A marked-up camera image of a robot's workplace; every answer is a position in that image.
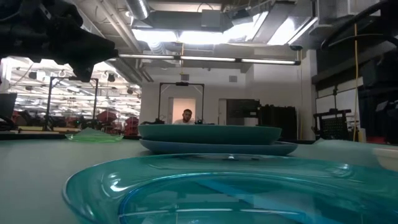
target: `table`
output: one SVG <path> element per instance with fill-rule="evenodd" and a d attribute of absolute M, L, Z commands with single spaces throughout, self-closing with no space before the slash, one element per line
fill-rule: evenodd
<path fill-rule="evenodd" d="M 326 143 L 299 145 L 290 156 L 381 167 L 377 156 L 361 144 L 344 143 L 341 148 L 340 141 Z M 0 223 L 77 223 L 61 196 L 71 175 L 102 162 L 148 155 L 150 151 L 137 140 L 106 144 L 67 139 L 0 141 Z"/>

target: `overhead light fixture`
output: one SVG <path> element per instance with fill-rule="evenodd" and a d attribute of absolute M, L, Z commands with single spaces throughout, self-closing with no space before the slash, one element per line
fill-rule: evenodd
<path fill-rule="evenodd" d="M 254 25 L 249 34 L 246 36 L 246 41 L 250 41 L 254 38 L 254 36 L 259 32 L 259 29 L 261 25 L 264 23 L 267 16 L 268 16 L 267 11 L 253 16 Z"/>
<path fill-rule="evenodd" d="M 288 17 L 286 21 L 277 29 L 272 38 L 268 41 L 268 45 L 285 45 L 292 44 L 301 35 L 304 34 L 318 20 L 307 17 L 303 21 L 300 17 Z"/>
<path fill-rule="evenodd" d="M 169 30 L 139 30 L 133 29 L 132 32 L 137 40 L 157 43 L 157 42 L 176 42 L 177 35 L 174 31 Z"/>
<path fill-rule="evenodd" d="M 37 79 L 37 72 L 29 72 L 28 77 L 31 79 Z"/>
<path fill-rule="evenodd" d="M 309 28 L 311 28 L 318 21 L 318 17 L 313 18 L 303 29 L 301 29 L 290 41 L 289 45 L 293 44 L 298 38 L 300 38 Z"/>
<path fill-rule="evenodd" d="M 268 45 L 284 45 L 294 35 L 296 29 L 293 19 L 287 18 L 285 22 L 276 30 L 275 34 L 268 41 Z"/>
<path fill-rule="evenodd" d="M 179 41 L 184 44 L 222 44 L 228 40 L 221 32 L 184 31 Z"/>
<path fill-rule="evenodd" d="M 120 54 L 121 58 L 140 58 L 140 59 L 161 59 L 161 60 L 174 60 L 173 55 L 129 55 L 129 54 Z"/>
<path fill-rule="evenodd" d="M 269 59 L 242 59 L 242 63 L 263 63 L 273 65 L 299 65 L 297 61 L 269 60 Z"/>
<path fill-rule="evenodd" d="M 150 58 L 169 60 L 200 60 L 207 62 L 236 62 L 236 63 L 261 63 L 270 65 L 300 65 L 301 61 L 295 60 L 274 60 L 274 59 L 257 59 L 257 58 L 222 58 L 222 57 L 199 57 L 199 56 L 180 56 L 180 55 L 120 55 L 127 58 Z"/>
<path fill-rule="evenodd" d="M 114 78 L 114 74 L 109 74 L 108 75 L 108 82 L 115 82 L 116 79 Z"/>
<path fill-rule="evenodd" d="M 127 93 L 130 94 L 130 95 L 132 95 L 132 94 L 134 93 L 134 90 L 133 90 L 132 88 L 128 88 L 128 89 L 127 89 Z"/>
<path fill-rule="evenodd" d="M 202 60 L 208 62 L 235 62 L 235 58 L 181 56 L 182 60 Z"/>
<path fill-rule="evenodd" d="M 75 92 L 75 93 L 79 93 L 79 92 L 80 92 L 80 89 L 79 89 L 79 88 L 72 87 L 72 86 L 68 86 L 68 87 L 67 87 L 67 90 L 72 91 L 72 92 Z"/>

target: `blue plate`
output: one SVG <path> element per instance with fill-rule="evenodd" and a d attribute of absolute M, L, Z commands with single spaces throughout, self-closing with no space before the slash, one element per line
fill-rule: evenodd
<path fill-rule="evenodd" d="M 297 144 L 276 142 L 273 145 L 247 146 L 229 144 L 195 144 L 140 140 L 141 144 L 156 154 L 181 153 L 231 153 L 250 155 L 286 156 L 297 148 Z"/>
<path fill-rule="evenodd" d="M 391 223 L 398 174 L 293 157 L 178 154 L 107 162 L 67 181 L 84 224 Z"/>

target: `ceiling light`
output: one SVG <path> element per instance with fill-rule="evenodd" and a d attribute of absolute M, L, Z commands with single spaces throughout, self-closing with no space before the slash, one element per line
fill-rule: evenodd
<path fill-rule="evenodd" d="M 122 57 L 122 58 L 174 60 L 174 56 L 173 55 L 129 55 L 129 54 L 121 54 L 121 55 L 119 55 L 119 57 Z"/>
<path fill-rule="evenodd" d="M 228 41 L 220 32 L 184 31 L 180 42 L 184 44 L 222 44 Z"/>
<path fill-rule="evenodd" d="M 254 25 L 249 34 L 246 36 L 246 41 L 250 41 L 254 38 L 254 36 L 258 33 L 261 25 L 264 23 L 267 16 L 268 12 L 263 12 L 261 14 L 253 16 Z"/>
<path fill-rule="evenodd" d="M 127 93 L 130 94 L 130 95 L 132 95 L 132 94 L 134 93 L 134 90 L 133 90 L 132 88 L 128 88 L 128 89 L 127 89 Z"/>
<path fill-rule="evenodd" d="M 67 90 L 70 90 L 70 91 L 75 92 L 75 93 L 79 93 L 80 92 L 79 88 L 72 87 L 72 86 L 68 86 Z"/>
<path fill-rule="evenodd" d="M 69 83 L 66 83 L 66 82 L 64 82 L 64 81 L 60 81 L 60 84 L 62 84 L 62 85 L 64 85 L 64 86 L 70 86 Z"/>
<path fill-rule="evenodd" d="M 29 72 L 28 77 L 31 79 L 37 79 L 37 72 Z"/>
<path fill-rule="evenodd" d="M 287 18 L 286 21 L 276 30 L 268 45 L 284 45 L 286 44 L 295 32 L 294 21 Z"/>
<path fill-rule="evenodd" d="M 269 59 L 242 59 L 242 63 L 264 63 L 275 65 L 299 65 L 299 62 L 290 60 L 269 60 Z"/>
<path fill-rule="evenodd" d="M 174 31 L 133 29 L 132 32 L 136 36 L 137 40 L 145 41 L 147 43 L 177 41 L 177 36 L 175 35 Z"/>
<path fill-rule="evenodd" d="M 234 62 L 235 58 L 181 56 L 182 60 L 203 60 L 208 62 Z"/>
<path fill-rule="evenodd" d="M 295 60 L 273 60 L 273 59 L 256 59 L 256 58 L 221 58 L 221 57 L 197 57 L 197 56 L 171 56 L 171 55 L 120 55 L 127 58 L 151 58 L 164 59 L 170 57 L 170 60 L 201 60 L 207 62 L 237 62 L 237 63 L 262 63 L 271 65 L 300 65 L 300 61 Z"/>
<path fill-rule="evenodd" d="M 300 38 L 309 28 L 311 28 L 314 23 L 318 21 L 318 18 L 313 18 L 302 30 L 300 30 L 294 37 L 288 42 L 288 44 L 293 44 L 298 38 Z"/>
<path fill-rule="evenodd" d="M 108 82 L 115 82 L 116 79 L 114 78 L 114 74 L 109 74 L 108 75 Z"/>

